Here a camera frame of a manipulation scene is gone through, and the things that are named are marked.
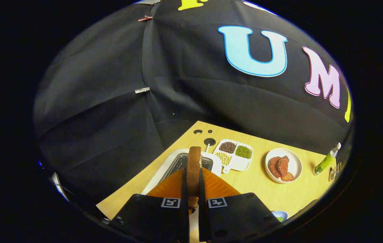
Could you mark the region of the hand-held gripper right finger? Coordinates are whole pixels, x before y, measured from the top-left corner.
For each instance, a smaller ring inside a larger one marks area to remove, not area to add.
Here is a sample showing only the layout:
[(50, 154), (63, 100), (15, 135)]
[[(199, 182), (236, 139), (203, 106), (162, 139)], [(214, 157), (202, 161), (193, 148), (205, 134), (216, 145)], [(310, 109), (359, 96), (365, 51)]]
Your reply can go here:
[(255, 243), (269, 238), (281, 222), (254, 193), (232, 186), (202, 168), (198, 201), (198, 237), (206, 243)]

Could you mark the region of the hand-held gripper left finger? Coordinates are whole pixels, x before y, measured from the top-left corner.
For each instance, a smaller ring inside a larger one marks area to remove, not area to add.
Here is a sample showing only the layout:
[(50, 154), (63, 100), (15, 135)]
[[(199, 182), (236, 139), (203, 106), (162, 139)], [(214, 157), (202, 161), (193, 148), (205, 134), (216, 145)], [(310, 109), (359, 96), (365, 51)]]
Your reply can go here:
[(132, 195), (109, 226), (131, 243), (190, 241), (186, 169), (168, 178), (170, 196)]

